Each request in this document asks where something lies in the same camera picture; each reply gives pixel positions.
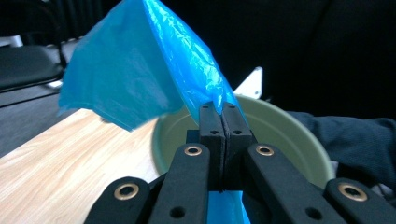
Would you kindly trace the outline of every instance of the black chair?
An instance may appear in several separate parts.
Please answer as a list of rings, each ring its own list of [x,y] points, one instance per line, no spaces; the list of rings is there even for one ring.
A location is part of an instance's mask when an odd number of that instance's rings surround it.
[[[53,50],[45,46],[0,47],[0,93],[59,80],[66,68],[62,25],[55,8],[42,0],[0,0],[0,36],[37,34],[56,46],[59,60],[53,57]],[[56,93],[0,105],[0,108]]]

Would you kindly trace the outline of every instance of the person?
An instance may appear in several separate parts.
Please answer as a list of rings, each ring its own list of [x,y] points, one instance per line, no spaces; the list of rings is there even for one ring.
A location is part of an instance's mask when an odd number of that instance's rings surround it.
[[[163,2],[232,88],[263,67],[263,100],[295,111],[332,161],[396,190],[394,1]]]

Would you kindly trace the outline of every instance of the wooden table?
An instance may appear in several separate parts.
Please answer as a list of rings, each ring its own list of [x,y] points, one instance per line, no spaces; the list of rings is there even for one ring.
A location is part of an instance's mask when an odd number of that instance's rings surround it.
[[[156,120],[134,132],[81,109],[0,159],[0,223],[82,223],[108,184],[150,182]]]

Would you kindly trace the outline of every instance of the bowl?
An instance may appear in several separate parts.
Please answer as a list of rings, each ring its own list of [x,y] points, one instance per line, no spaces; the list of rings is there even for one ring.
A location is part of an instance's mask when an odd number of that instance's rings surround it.
[[[282,109],[262,100],[237,98],[258,142],[279,148],[309,182],[324,189],[327,181],[334,178],[334,171],[318,139]],[[152,153],[160,174],[168,171],[176,150],[185,144],[187,130],[197,129],[186,107],[158,119]]]

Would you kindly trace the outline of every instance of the blue plastic bag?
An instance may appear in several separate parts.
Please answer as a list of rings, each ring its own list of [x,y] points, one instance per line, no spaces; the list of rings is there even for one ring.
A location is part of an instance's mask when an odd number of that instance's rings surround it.
[[[64,75],[60,108],[88,108],[131,131],[184,104],[238,105],[210,49],[156,0],[124,0],[78,44]],[[209,194],[208,223],[241,223],[239,192]]]

